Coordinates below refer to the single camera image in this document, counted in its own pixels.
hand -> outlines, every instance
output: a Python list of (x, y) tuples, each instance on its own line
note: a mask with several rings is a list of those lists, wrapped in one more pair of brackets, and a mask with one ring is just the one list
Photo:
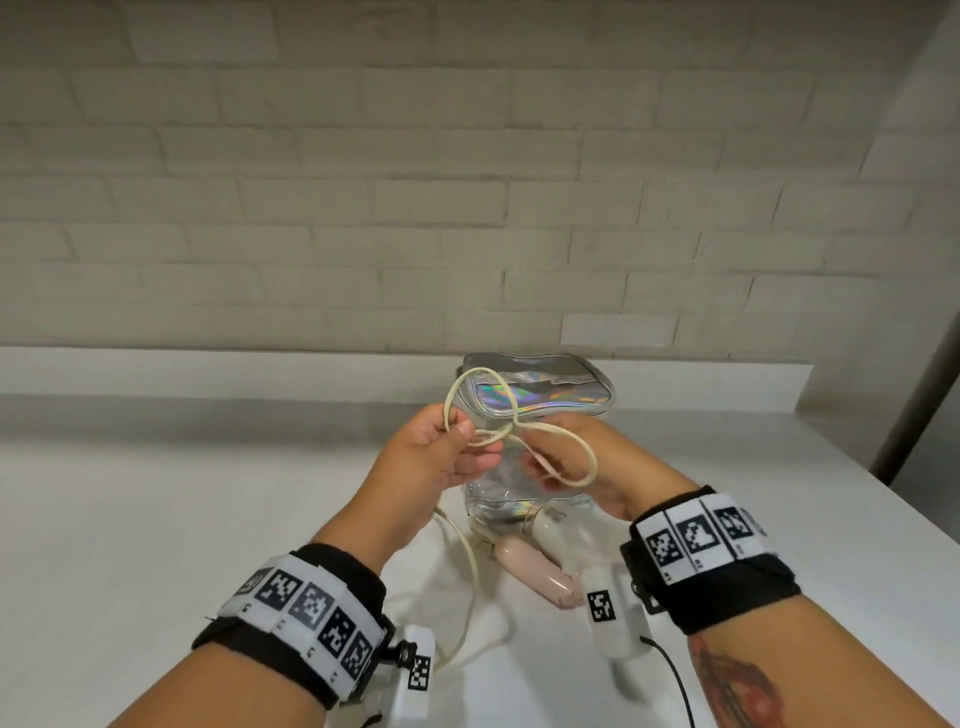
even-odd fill
[[(619, 519), (632, 521), (668, 498), (698, 487), (595, 417), (570, 413), (547, 417), (544, 422), (580, 435), (593, 448), (599, 469), (596, 480), (585, 491), (597, 505)], [(587, 474), (587, 455), (572, 438), (534, 429), (521, 430), (521, 436), (564, 477), (577, 479)], [(521, 455), (520, 464), (547, 490), (557, 491), (563, 487), (529, 451)]]
[(503, 443), (469, 445), (475, 427), (467, 415), (430, 404), (394, 435), (377, 456), (353, 499), (314, 537), (351, 553), (380, 573), (387, 560), (430, 521), (447, 488), (479, 477), (500, 462)]

tattoo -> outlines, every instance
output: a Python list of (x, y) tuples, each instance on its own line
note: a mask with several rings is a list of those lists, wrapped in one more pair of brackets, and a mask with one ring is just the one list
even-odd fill
[(763, 670), (710, 652), (700, 636), (690, 654), (719, 728), (784, 728), (783, 697)]

white brick wall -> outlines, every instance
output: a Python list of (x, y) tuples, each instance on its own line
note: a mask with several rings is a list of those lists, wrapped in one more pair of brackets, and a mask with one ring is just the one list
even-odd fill
[(892, 422), (960, 307), (947, 0), (0, 6), (0, 345), (808, 360)]

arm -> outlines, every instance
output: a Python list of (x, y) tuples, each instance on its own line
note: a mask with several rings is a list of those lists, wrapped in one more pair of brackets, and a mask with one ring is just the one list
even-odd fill
[[(697, 488), (602, 422), (558, 415), (594, 449), (599, 463), (594, 500), (632, 521), (665, 500)], [(531, 447), (570, 477), (587, 471), (583, 451), (568, 438), (532, 431)], [(548, 488), (533, 458), (525, 466)], [(717, 624), (689, 640), (693, 666), (719, 728), (948, 728), (916, 693), (803, 596), (785, 599)]]
[[(313, 537), (379, 574), (430, 520), (445, 488), (500, 461), (502, 443), (468, 450), (473, 425), (430, 405), (387, 443), (353, 499)], [(308, 691), (216, 643), (200, 647), (141, 695), (111, 728), (316, 728), (326, 711)]]

black cable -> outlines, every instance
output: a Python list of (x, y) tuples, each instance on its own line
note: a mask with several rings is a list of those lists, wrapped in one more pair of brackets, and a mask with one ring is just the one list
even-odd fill
[(686, 708), (686, 717), (690, 721), (690, 728), (696, 728), (696, 723), (693, 722), (693, 711), (690, 709), (690, 698), (686, 696), (684, 681), (680, 679), (680, 673), (677, 671), (677, 666), (673, 664), (673, 660), (670, 659), (670, 655), (668, 655), (665, 649), (663, 649), (649, 637), (640, 635), (640, 641), (644, 644), (649, 644), (651, 647), (654, 647), (661, 655), (663, 655), (663, 659), (666, 660), (666, 663), (670, 666), (670, 669), (673, 670), (673, 676), (677, 678), (677, 685), (680, 686), (680, 695), (684, 697), (684, 707)]

